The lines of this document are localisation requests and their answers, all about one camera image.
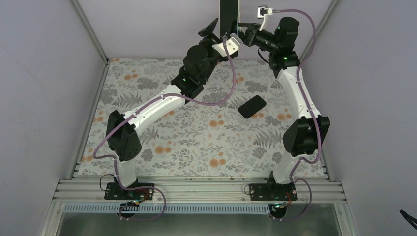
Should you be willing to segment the black smartphone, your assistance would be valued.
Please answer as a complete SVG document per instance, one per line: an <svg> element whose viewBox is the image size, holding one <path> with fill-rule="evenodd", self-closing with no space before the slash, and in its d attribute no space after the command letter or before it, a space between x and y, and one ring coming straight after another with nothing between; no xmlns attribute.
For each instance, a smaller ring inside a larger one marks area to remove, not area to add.
<svg viewBox="0 0 417 236"><path fill-rule="evenodd" d="M236 33L237 0L219 1L220 36Z"/></svg>

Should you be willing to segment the beige phone case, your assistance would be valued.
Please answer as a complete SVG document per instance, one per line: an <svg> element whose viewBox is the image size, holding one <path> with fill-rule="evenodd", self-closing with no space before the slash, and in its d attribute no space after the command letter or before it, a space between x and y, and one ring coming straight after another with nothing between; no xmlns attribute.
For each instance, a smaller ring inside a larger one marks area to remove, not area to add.
<svg viewBox="0 0 417 236"><path fill-rule="evenodd" d="M236 34L240 31L240 0L237 0Z"/></svg>

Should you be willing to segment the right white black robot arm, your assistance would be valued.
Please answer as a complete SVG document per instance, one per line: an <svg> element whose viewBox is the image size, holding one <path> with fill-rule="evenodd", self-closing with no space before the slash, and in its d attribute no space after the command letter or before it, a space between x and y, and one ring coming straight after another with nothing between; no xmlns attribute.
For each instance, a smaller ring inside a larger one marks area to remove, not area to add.
<svg viewBox="0 0 417 236"><path fill-rule="evenodd" d="M294 51L299 21L284 17L273 33L264 30L262 24L242 23L241 26L246 28L245 32L240 32L246 46L257 46L269 53L269 67L285 90L295 119L283 135L282 159L267 180L267 196L279 200L285 194L285 186L294 181L294 173L301 162L315 164L319 161L330 120L314 105Z"/></svg>

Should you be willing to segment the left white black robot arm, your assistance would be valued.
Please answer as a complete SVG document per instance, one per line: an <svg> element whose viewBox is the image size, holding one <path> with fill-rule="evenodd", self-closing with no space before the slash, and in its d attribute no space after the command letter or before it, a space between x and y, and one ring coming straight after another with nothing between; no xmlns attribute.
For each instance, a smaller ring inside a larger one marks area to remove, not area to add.
<svg viewBox="0 0 417 236"><path fill-rule="evenodd" d="M137 181L134 159L142 145L139 135L159 118L185 105L198 103L195 99L204 89L217 64L232 58L241 46L238 38L238 22L222 23L220 36L213 31L218 20L213 20L199 31L202 40L188 49L179 73L158 95L137 108L121 114L113 111L109 115L105 141L114 151L115 179L119 184L117 192L124 199L136 195Z"/></svg>

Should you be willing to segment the black phone on table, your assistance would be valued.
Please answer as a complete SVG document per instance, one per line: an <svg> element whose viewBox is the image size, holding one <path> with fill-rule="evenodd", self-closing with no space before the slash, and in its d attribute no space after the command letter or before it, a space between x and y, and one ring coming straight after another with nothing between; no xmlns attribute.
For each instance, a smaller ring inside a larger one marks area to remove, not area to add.
<svg viewBox="0 0 417 236"><path fill-rule="evenodd" d="M266 104L267 103L264 99L262 99L259 95L255 95L240 107L238 107L238 112L245 119L248 119L260 111L263 107L265 107Z"/></svg>

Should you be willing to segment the floral patterned table mat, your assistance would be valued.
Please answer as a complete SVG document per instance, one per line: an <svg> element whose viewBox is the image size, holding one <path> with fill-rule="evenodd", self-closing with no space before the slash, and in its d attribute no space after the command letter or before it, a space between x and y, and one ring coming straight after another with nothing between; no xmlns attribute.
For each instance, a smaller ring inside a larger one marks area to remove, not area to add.
<svg viewBox="0 0 417 236"><path fill-rule="evenodd" d="M92 154L106 135L109 114L136 108L160 93L178 74L180 59L115 58L107 78L79 167L81 175L114 172L107 144ZM229 96L232 72L219 64L199 101L169 111L140 136L136 158L140 176L266 177L284 154L283 134L294 117L284 89L261 61L236 60L237 85ZM238 107L259 95L266 106L245 119Z"/></svg>

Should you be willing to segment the black object at edge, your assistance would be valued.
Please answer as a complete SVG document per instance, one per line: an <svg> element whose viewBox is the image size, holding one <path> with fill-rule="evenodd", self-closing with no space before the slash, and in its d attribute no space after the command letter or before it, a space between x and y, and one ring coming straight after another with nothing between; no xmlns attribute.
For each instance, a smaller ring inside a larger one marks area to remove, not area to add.
<svg viewBox="0 0 417 236"><path fill-rule="evenodd" d="M417 219L409 215L406 211L400 210L399 211L402 217L414 228L417 229Z"/></svg>

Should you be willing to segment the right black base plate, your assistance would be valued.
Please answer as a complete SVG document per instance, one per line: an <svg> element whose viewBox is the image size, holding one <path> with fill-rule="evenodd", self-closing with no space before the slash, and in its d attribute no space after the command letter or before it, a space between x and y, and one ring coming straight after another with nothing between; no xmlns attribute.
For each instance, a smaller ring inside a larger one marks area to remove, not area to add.
<svg viewBox="0 0 417 236"><path fill-rule="evenodd" d="M288 184L249 184L249 196L252 201L296 201L297 191L293 183Z"/></svg>

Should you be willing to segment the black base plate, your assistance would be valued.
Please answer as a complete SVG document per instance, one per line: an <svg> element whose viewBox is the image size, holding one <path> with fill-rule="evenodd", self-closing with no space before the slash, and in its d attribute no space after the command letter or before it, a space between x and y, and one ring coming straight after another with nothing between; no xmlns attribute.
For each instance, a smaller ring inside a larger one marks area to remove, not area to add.
<svg viewBox="0 0 417 236"><path fill-rule="evenodd" d="M152 200L154 190L142 188L137 190L125 190L118 182L109 182L104 189L105 200L143 201Z"/></svg>
<svg viewBox="0 0 417 236"><path fill-rule="evenodd" d="M297 191L293 183L288 184L249 184L249 196L252 201L296 201Z"/></svg>

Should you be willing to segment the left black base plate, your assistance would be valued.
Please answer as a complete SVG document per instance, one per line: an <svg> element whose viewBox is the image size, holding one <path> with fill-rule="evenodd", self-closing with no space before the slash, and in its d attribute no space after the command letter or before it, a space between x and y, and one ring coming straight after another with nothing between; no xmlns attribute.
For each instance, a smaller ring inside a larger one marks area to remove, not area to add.
<svg viewBox="0 0 417 236"><path fill-rule="evenodd" d="M137 190L125 190L118 182L109 182L104 189L105 200L143 201L152 200L154 190L142 188Z"/></svg>

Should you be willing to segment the aluminium rail frame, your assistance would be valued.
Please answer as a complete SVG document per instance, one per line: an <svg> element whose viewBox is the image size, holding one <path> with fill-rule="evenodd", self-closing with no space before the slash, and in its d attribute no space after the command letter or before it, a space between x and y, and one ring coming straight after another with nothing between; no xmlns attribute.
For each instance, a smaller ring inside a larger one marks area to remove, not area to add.
<svg viewBox="0 0 417 236"><path fill-rule="evenodd" d="M263 177L147 177L155 189L138 207L130 207L129 213L246 213L268 214L273 206L289 203L331 204L335 209L337 223L343 236L357 235L347 199L340 182L325 178L308 178L307 183L299 182L290 197L268 200L258 185ZM41 235L55 236L59 232L64 213L116 213L125 197L106 193L99 187L97 177L76 177L60 180L53 194Z"/></svg>

